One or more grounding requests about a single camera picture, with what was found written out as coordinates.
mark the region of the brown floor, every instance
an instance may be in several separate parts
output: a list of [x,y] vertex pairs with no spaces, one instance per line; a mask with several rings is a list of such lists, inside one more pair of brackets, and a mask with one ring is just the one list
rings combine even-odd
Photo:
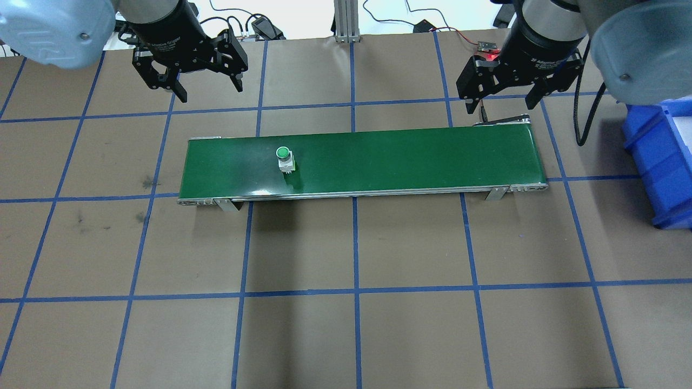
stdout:
[[245,91],[183,75],[187,104],[129,51],[0,60],[0,387],[689,388],[692,234],[651,226],[610,96],[581,148],[568,93],[530,111],[546,192],[176,205],[192,136],[445,127],[446,94],[475,123],[437,43],[446,86],[433,34],[364,36],[354,104],[333,39],[245,43]]

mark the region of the blue tape line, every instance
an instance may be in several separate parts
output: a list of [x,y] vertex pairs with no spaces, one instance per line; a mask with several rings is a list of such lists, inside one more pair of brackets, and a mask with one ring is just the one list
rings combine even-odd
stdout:
[[480,301],[480,287],[478,285],[478,275],[475,267],[475,257],[473,255],[473,241],[471,240],[471,225],[468,222],[468,210],[466,209],[466,197],[464,193],[459,193],[459,200],[462,203],[462,216],[464,218],[464,232],[466,233],[466,250],[468,251],[468,265],[471,268],[471,282],[473,283],[473,298],[476,304],[476,315],[478,317],[478,332],[480,333],[480,347],[483,351],[483,364],[485,365],[485,378],[488,388],[493,389],[493,373],[490,369],[490,355],[488,352],[488,341],[485,334],[485,320],[483,319],[483,308]]
[[125,334],[129,324],[129,315],[132,312],[132,300],[127,301],[125,307],[125,317],[122,320],[122,329],[120,330],[120,340],[118,341],[118,351],[116,352],[116,362],[113,364],[113,374],[111,374],[111,389],[115,389],[116,380],[118,379],[118,371],[120,371],[120,359],[122,358],[122,348],[125,346]]
[[111,375],[111,389],[115,389],[116,382],[118,380],[118,371],[120,370],[120,360],[122,358],[122,349],[125,346],[125,337],[127,335],[127,328],[129,326],[129,317],[132,312],[132,297],[134,296],[134,291],[137,286],[137,278],[139,276],[139,268],[142,263],[142,254],[144,253],[144,245],[147,239],[147,231],[149,230],[149,221],[152,217],[152,210],[154,209],[154,199],[156,198],[156,187],[158,186],[158,173],[161,171],[161,161],[163,160],[163,151],[166,146],[166,139],[168,137],[168,128],[171,123],[171,113],[173,112],[173,105],[175,103],[176,96],[171,95],[170,104],[168,105],[168,114],[166,116],[166,124],[163,128],[163,134],[161,135],[161,144],[158,146],[158,156],[156,157],[156,167],[154,168],[154,185],[152,185],[152,191],[149,194],[149,205],[147,206],[147,214],[144,218],[144,225],[142,226],[142,234],[139,239],[139,247],[137,248],[137,257],[134,263],[134,270],[132,271],[132,281],[130,282],[129,299],[127,301],[127,307],[125,308],[125,317],[122,320],[122,329],[120,330],[120,340],[118,341],[118,351],[116,352],[116,362],[113,365],[113,374]]
[[548,134],[550,135],[550,141],[553,144],[555,151],[555,157],[558,161],[558,166],[560,168],[560,174],[563,177],[563,183],[565,184],[565,191],[567,193],[567,200],[570,203],[570,210],[572,211],[572,219],[574,220],[574,227],[576,228],[576,234],[579,237],[579,244],[581,245],[581,252],[584,257],[584,264],[586,265],[586,271],[589,275],[590,284],[594,292],[594,299],[596,300],[596,307],[599,312],[599,318],[601,319],[601,326],[603,327],[603,335],[605,336],[605,342],[608,345],[608,352],[610,353],[610,360],[612,362],[613,370],[615,373],[615,378],[617,379],[618,386],[623,388],[625,386],[622,379],[622,373],[620,371],[620,366],[617,361],[617,355],[615,354],[615,347],[610,337],[610,329],[608,328],[608,321],[606,320],[606,313],[603,310],[603,304],[601,302],[601,294],[599,293],[598,284],[596,283],[596,277],[594,275],[594,269],[591,266],[591,259],[589,258],[589,253],[586,248],[586,241],[584,239],[583,232],[581,230],[581,224],[579,222],[579,216],[576,213],[576,206],[574,205],[574,198],[572,197],[572,190],[570,189],[570,183],[567,180],[567,175],[565,173],[565,167],[563,165],[562,158],[560,156],[560,150],[558,148],[558,143],[555,138],[555,133],[553,132],[553,127],[550,123],[550,118],[548,117],[548,111],[545,107],[545,102],[540,101],[540,108],[543,110],[543,117],[545,118],[545,124],[548,127]]
[[442,88],[444,89],[444,104],[447,107],[447,124],[449,125],[449,127],[454,127],[454,124],[452,124],[452,107],[449,103],[449,91],[447,90],[447,75],[444,73],[444,63],[442,62],[442,52],[439,49],[439,39],[437,38],[437,31],[432,32],[432,37],[435,40],[437,62],[439,63],[439,72],[442,75]]
[[246,291],[245,297],[286,297],[286,296],[325,296],[331,294],[353,294],[354,290],[350,288],[343,289],[303,289],[293,291]]
[[[58,182],[57,189],[55,190],[55,198],[58,198],[60,196],[60,191],[62,190],[62,185],[65,182],[65,177],[67,175],[67,170],[70,167],[70,162],[72,161],[72,155],[74,154],[75,147],[77,145],[77,139],[79,138],[80,132],[82,130],[82,124],[84,123],[84,117],[86,116],[87,109],[89,108],[89,103],[91,102],[91,97],[93,96],[93,90],[96,87],[96,81],[98,80],[98,76],[101,73],[101,66],[103,65],[103,59],[105,56],[105,52],[101,53],[101,59],[98,62],[98,67],[96,68],[96,72],[94,73],[93,81],[91,82],[91,88],[89,89],[89,94],[86,97],[86,102],[84,104],[84,109],[82,110],[82,118],[80,119],[79,125],[77,125],[77,129],[75,130],[75,136],[73,137],[72,143],[70,145],[70,151],[67,154],[67,159],[65,160],[65,165],[62,169],[62,173],[60,175],[60,182]],[[19,324],[19,317],[21,316],[21,312],[24,309],[24,304],[26,301],[26,297],[29,294],[29,287],[31,286],[31,282],[33,281],[34,274],[36,273],[36,267],[39,263],[39,258],[41,257],[41,251],[43,250],[43,245],[46,241],[46,235],[48,234],[48,228],[51,225],[51,220],[53,219],[53,213],[55,212],[55,206],[57,202],[53,201],[51,204],[51,210],[48,212],[48,217],[46,218],[46,224],[44,225],[43,232],[41,233],[41,239],[39,240],[39,245],[36,248],[36,254],[34,254],[34,260],[31,263],[31,268],[29,269],[29,275],[26,279],[26,284],[24,284],[24,292],[21,295],[21,300],[19,301],[19,306],[17,307],[17,313],[15,314],[15,319],[12,321],[12,327],[10,328],[10,334],[8,335],[7,341],[5,343],[5,348],[3,349],[3,354],[2,354],[2,359],[0,359],[0,374],[2,374],[3,369],[5,368],[5,362],[7,361],[7,355],[10,352],[10,346],[12,345],[12,340],[15,337],[15,331],[17,331],[17,324]]]
[[223,113],[223,112],[241,112],[241,111],[257,111],[257,107],[186,109],[183,111],[173,111],[173,114],[174,115],[218,114],[218,113]]
[[79,120],[79,119],[81,119],[79,116],[60,116],[60,117],[56,117],[56,118],[3,119],[3,120],[0,120],[0,123],[57,122],[57,121],[61,121],[61,120]]
[[621,174],[612,176],[584,176],[584,177],[566,177],[567,181],[601,181],[601,180],[632,180],[640,179],[638,174]]
[[672,285],[692,284],[692,278],[663,278],[660,280],[622,280],[622,281],[596,281],[600,287],[627,287],[635,285]]
[[514,289],[559,289],[591,287],[591,282],[541,282],[536,284],[488,284],[479,285],[482,291],[504,291]]
[[[595,95],[596,92],[583,92],[582,96]],[[573,93],[553,93],[551,96],[563,97],[563,96],[573,96]],[[512,98],[525,98],[526,95],[490,95],[486,96],[485,100],[502,100],[502,99],[512,99]],[[276,109],[303,109],[303,108],[329,108],[329,107],[349,107],[352,105],[396,105],[396,104],[418,104],[425,102],[457,102],[460,99],[454,97],[443,97],[443,98],[420,98],[420,99],[408,99],[408,100],[381,100],[381,101],[354,101],[354,102],[332,102],[325,104],[303,104],[303,105],[274,105],[274,106],[263,106],[262,111],[265,110],[276,110]],[[259,107],[236,107],[236,108],[216,108],[216,109],[188,109],[183,111],[173,111],[173,115],[190,115],[190,114],[213,114],[222,112],[237,112],[237,111],[259,111]],[[130,113],[130,114],[107,114],[107,115],[91,115],[86,116],[84,119],[102,119],[102,118],[130,118],[137,116],[164,116],[167,112],[157,111],[157,112],[142,112],[142,113]],[[24,123],[24,122],[48,122],[48,121],[58,121],[58,120],[79,120],[79,116],[59,116],[54,118],[24,118],[24,119],[3,119],[0,123]]]
[[264,41],[264,52],[262,53],[262,74],[259,77],[259,99],[257,101],[257,127],[255,128],[255,136],[260,136],[260,126],[262,125],[262,110],[264,99],[264,76],[266,75],[266,53],[269,48],[268,41]]
[[[444,88],[444,97],[447,108],[447,123],[449,127],[454,127],[452,118],[452,108],[449,103],[449,93],[447,91],[447,79],[444,73],[444,64],[442,62],[442,52],[439,48],[437,32],[434,32],[435,50],[437,50],[437,61],[439,62],[439,71],[442,76],[442,86]],[[480,288],[478,286],[478,275],[475,268],[475,257],[473,255],[473,242],[471,241],[471,225],[468,222],[468,212],[466,211],[466,197],[464,193],[459,193],[459,201],[462,206],[462,217],[464,220],[464,234],[466,236],[466,250],[468,251],[468,265],[471,270],[471,282],[473,290],[473,299],[476,305],[476,316],[478,319],[478,335],[480,337],[480,347],[483,353],[483,365],[485,367],[485,379],[489,389],[493,389],[493,373],[490,366],[490,355],[488,352],[488,341],[485,333],[485,321],[483,319],[483,307],[480,300]]]
[[10,98],[12,97],[12,93],[15,92],[15,87],[17,86],[17,82],[19,81],[19,77],[21,76],[21,71],[24,70],[24,64],[26,63],[26,57],[21,61],[21,64],[19,65],[19,69],[17,69],[17,75],[15,76],[15,80],[12,81],[12,86],[10,87],[10,91],[7,93],[7,98],[5,98],[5,102],[2,104],[2,109],[0,109],[0,119],[2,119],[2,115],[5,114],[5,110],[7,109],[7,105],[10,104]]
[[[178,192],[169,193],[157,193],[155,197],[178,197]],[[68,201],[120,201],[120,200],[139,200],[139,199],[149,199],[150,194],[131,194],[125,196],[85,196],[85,197],[44,197],[36,199],[0,199],[0,204],[3,203],[51,203],[57,201],[58,203],[64,203]]]
[[351,73],[351,132],[356,132],[356,53],[353,42],[349,43],[349,66]]
[[417,104],[420,102],[443,102],[445,98],[415,98],[409,100],[382,100],[382,101],[356,101],[356,106],[360,105],[394,105],[394,104]]
[[350,102],[330,102],[326,104],[301,104],[301,105],[271,105],[262,107],[262,110],[273,111],[277,109],[303,109],[303,108],[332,108],[332,107],[350,107]]
[[243,271],[240,275],[240,296],[238,299],[238,317],[235,322],[235,345],[233,346],[233,368],[230,373],[230,387],[235,389],[238,380],[238,364],[240,360],[240,335],[243,330],[243,313],[245,310],[245,297],[248,282],[248,261],[250,257],[250,234],[253,225],[254,202],[248,207],[248,222],[245,226],[245,249],[243,250]]
[[356,388],[363,388],[363,365],[361,361],[361,273],[358,261],[358,199],[352,198],[353,204],[353,287],[354,287],[354,324],[356,335]]
[[65,296],[27,297],[26,302],[84,302],[84,301],[127,301],[129,296]]
[[185,293],[185,294],[149,294],[144,296],[132,296],[134,301],[161,301],[161,300],[204,300],[214,298],[238,298],[240,292],[220,293]]
[[[651,280],[612,280],[596,281],[599,287],[629,287],[646,285],[677,285],[692,284],[692,278],[662,278]],[[447,291],[495,291],[495,290],[517,290],[517,289],[561,289],[561,288],[584,288],[591,287],[592,283],[584,282],[539,282],[533,284],[480,284],[473,285],[434,285],[424,287],[374,287],[358,288],[359,294],[378,294],[378,293],[425,293],[425,292],[447,292]],[[256,291],[245,292],[244,297],[268,298],[281,296],[328,296],[328,295],[348,295],[356,293],[352,288],[341,289],[302,289],[287,291]],[[32,302],[79,302],[79,301],[128,301],[128,300],[196,300],[196,299],[215,299],[215,298],[238,298],[240,292],[219,292],[219,293],[182,293],[182,294],[147,294],[134,296],[62,296],[62,297],[27,297],[27,298],[0,298],[0,304],[11,304],[20,301]]]
[[85,119],[112,119],[112,118],[138,118],[140,116],[165,116],[168,112],[142,112],[135,114],[107,114],[107,115],[89,115]]
[[42,199],[0,199],[0,204],[12,203],[52,203],[54,198],[46,197]]

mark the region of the green button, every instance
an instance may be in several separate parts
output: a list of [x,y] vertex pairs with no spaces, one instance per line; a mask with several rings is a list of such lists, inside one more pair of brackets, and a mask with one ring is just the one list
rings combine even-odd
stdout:
[[281,146],[278,149],[276,149],[276,156],[283,159],[288,157],[290,154],[290,150],[286,146]]

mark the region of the blue plastic crate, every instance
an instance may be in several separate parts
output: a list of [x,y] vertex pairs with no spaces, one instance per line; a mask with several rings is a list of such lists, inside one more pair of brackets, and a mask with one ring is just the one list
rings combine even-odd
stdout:
[[[635,159],[658,228],[692,228],[692,98],[628,105],[625,149]],[[678,128],[675,121],[683,127]]]

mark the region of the red wire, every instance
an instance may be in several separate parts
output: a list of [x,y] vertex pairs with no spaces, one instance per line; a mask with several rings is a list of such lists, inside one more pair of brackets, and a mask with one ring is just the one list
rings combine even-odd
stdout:
[[475,44],[476,46],[478,46],[478,43],[476,43],[476,42],[470,40],[469,38],[465,37],[464,34],[462,34],[461,31],[457,30],[457,29],[454,28],[454,27],[437,27],[437,28],[433,28],[433,29],[430,30],[430,31],[437,31],[437,30],[443,30],[443,29],[454,30],[454,31],[456,31],[456,32],[459,34],[459,36],[461,36],[462,38],[464,38],[465,41],[467,41],[467,42],[470,43],[470,44]]

